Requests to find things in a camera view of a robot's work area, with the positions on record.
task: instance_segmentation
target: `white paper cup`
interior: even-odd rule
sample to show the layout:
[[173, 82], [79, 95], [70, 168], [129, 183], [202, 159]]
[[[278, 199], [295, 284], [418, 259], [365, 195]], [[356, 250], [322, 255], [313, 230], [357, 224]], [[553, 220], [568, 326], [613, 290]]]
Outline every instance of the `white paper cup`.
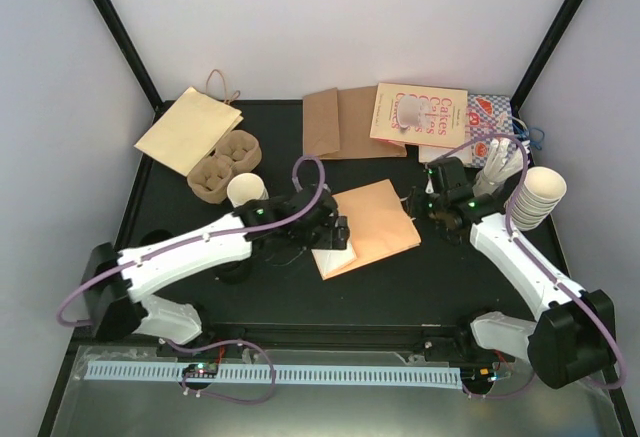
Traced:
[[567, 193], [567, 183], [555, 170], [533, 167], [527, 172], [524, 189], [528, 197], [536, 202], [558, 202]]
[[231, 205], [239, 207], [250, 200], [265, 200], [269, 198], [264, 182], [256, 174], [246, 173], [236, 175], [227, 186], [227, 197]]
[[547, 212], [547, 213], [551, 212], [556, 205], [557, 204], [550, 204], [550, 205], [532, 204], [530, 202], [527, 202], [524, 199], [518, 199], [518, 201], [515, 204], [515, 206], [519, 210], [523, 210], [525, 211], [525, 213], [528, 213], [531, 215], [538, 215], [542, 212]]
[[422, 101], [413, 95], [405, 95], [398, 101], [398, 125], [403, 129], [420, 125]]
[[[535, 229], [566, 192], [567, 183], [556, 171], [546, 167], [529, 169], [524, 186], [513, 205], [513, 223], [520, 230]], [[507, 205], [512, 198], [513, 195], [509, 197]]]

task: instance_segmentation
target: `kraft paper bag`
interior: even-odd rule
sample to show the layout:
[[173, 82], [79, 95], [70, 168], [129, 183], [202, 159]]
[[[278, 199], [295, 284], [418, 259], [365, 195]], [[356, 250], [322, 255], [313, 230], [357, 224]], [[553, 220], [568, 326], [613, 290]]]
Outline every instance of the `kraft paper bag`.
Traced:
[[[333, 197], [340, 214], [347, 216], [351, 246], [347, 251], [312, 251], [324, 280], [420, 245], [420, 234], [402, 208], [390, 180]], [[327, 253], [336, 255], [329, 260]]]
[[377, 87], [329, 89], [302, 99], [302, 148], [320, 159], [406, 157], [403, 144], [369, 137]]
[[240, 122], [239, 110], [189, 87], [135, 148], [186, 177]]

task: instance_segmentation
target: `black table surface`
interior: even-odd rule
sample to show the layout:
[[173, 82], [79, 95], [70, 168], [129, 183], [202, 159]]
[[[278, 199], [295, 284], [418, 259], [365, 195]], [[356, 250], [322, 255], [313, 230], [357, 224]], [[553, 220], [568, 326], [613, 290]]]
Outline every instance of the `black table surface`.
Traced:
[[[300, 102], [237, 104], [245, 120], [240, 128], [255, 135], [263, 159], [255, 173], [271, 196], [293, 193], [291, 169], [302, 153]], [[426, 182], [415, 147], [406, 158], [324, 161], [333, 193], [390, 179], [398, 196]], [[302, 182], [317, 179], [313, 163], [303, 165]], [[198, 199], [186, 179], [154, 162], [132, 222], [126, 247], [140, 245], [150, 232], [173, 235], [218, 219], [232, 209]], [[158, 294], [197, 303], [219, 323], [329, 326], [455, 325], [480, 309], [531, 318], [520, 295], [496, 267], [469, 244], [443, 240], [431, 221], [415, 221], [422, 244], [347, 274], [323, 281], [309, 252], [287, 266], [254, 265], [251, 278], [238, 285], [200, 272]], [[548, 219], [527, 237], [554, 264], [562, 265], [553, 224]]]

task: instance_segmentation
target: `orange paper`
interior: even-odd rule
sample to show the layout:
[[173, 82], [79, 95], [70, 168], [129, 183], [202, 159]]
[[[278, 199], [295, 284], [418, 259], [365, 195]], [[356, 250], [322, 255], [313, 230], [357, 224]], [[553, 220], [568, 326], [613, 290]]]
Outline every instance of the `orange paper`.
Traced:
[[420, 234], [402, 208], [390, 180], [333, 197], [340, 214], [347, 216], [355, 260], [322, 273], [319, 256], [314, 253], [324, 280], [420, 245]]

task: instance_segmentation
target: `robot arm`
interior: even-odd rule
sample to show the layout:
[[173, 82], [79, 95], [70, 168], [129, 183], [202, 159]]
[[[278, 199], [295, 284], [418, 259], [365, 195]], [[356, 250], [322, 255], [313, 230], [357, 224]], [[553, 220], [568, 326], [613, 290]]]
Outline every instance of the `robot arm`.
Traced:
[[[469, 322], [475, 345], [530, 362], [538, 377], [555, 389], [615, 363], [613, 352], [591, 320], [514, 242], [493, 198], [474, 197], [460, 160], [437, 160], [429, 165], [428, 175], [427, 190], [422, 198], [414, 198], [413, 210], [427, 209], [425, 213], [449, 234], [468, 240], [487, 256], [522, 296], [534, 317], [534, 321], [526, 321], [500, 312], [477, 316]], [[517, 238], [615, 335], [613, 303], [604, 292], [586, 292], [521, 233]]]
[[346, 249], [349, 239], [346, 217], [339, 215], [337, 204], [326, 188], [309, 212], [285, 226], [273, 226], [258, 233], [240, 230], [258, 225], [270, 227], [269, 224], [299, 212], [315, 191], [314, 187], [306, 187], [291, 199], [250, 201], [209, 225], [158, 244], [124, 249], [120, 253], [110, 244], [96, 247], [83, 282], [116, 266], [130, 262], [135, 265], [125, 266], [85, 292], [94, 337], [112, 341], [137, 333], [185, 344], [202, 332], [201, 316], [190, 304], [155, 296], [163, 287], [208, 268], [259, 257], [263, 249], [274, 243], [279, 248], [294, 246], [301, 251]]

